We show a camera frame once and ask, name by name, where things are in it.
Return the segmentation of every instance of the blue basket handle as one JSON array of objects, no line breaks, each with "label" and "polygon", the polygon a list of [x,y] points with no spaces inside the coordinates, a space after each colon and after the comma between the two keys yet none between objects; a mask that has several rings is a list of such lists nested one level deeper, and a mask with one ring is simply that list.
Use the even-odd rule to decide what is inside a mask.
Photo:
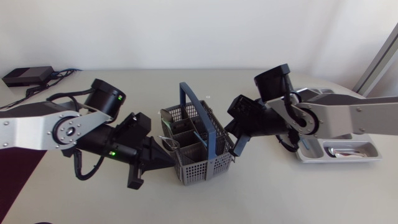
[{"label": "blue basket handle", "polygon": [[216,155],[216,129],[213,126],[213,123],[210,121],[209,116],[207,115],[205,109],[199,102],[197,96],[193,93],[191,88],[185,82],[180,83],[180,106],[185,107],[186,97],[187,95],[191,100],[193,106],[195,107],[196,111],[200,119],[202,120],[203,124],[205,125],[206,132],[207,132],[207,153],[208,153],[208,160],[212,160],[217,157]]}]

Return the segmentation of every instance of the white table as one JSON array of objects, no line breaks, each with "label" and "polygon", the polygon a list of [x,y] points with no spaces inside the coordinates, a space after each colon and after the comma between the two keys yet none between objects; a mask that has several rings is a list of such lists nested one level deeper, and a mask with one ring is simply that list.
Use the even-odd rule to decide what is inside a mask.
[{"label": "white table", "polygon": [[[100,78],[125,94],[121,122],[131,111],[152,119],[150,135],[162,134],[162,108],[179,103],[179,82],[206,100],[220,123],[239,94],[259,98],[253,78],[263,70],[119,70],[78,72],[27,101],[88,89]],[[290,74],[294,87],[333,83]],[[0,84],[0,104],[22,98],[26,88]],[[105,159],[89,180],[76,179],[73,159],[46,153],[4,223],[398,223],[398,137],[372,135],[383,160],[302,164],[274,136],[252,138],[229,171],[206,182],[182,185],[173,168],[143,175],[140,190],[126,187],[128,165]],[[98,156],[83,153],[83,173]]]}]

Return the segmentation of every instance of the white wall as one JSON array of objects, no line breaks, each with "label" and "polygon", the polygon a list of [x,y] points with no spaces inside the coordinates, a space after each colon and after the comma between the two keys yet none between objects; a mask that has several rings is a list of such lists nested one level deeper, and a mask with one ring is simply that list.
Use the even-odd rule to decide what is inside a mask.
[{"label": "white wall", "polygon": [[0,76],[55,69],[271,68],[352,88],[396,0],[3,0]]}]

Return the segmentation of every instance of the gray plastic basket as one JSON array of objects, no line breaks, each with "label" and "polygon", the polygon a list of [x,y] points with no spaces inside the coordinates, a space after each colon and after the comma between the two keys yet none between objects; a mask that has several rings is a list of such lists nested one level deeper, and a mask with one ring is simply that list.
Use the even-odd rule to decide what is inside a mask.
[{"label": "gray plastic basket", "polygon": [[[185,102],[185,95],[191,103]],[[164,140],[172,151],[177,177],[185,185],[209,180],[229,169],[234,147],[232,140],[204,101],[199,101],[186,83],[180,83],[180,104],[164,109],[172,116],[168,123],[162,118],[164,135],[179,143]]]}]

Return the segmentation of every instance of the black power adapter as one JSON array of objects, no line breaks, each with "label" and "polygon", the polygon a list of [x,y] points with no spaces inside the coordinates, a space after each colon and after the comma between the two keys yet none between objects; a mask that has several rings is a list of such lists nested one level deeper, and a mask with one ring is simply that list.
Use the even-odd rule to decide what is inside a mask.
[{"label": "black power adapter", "polygon": [[8,87],[45,85],[51,80],[54,69],[51,66],[16,68],[2,78]]}]

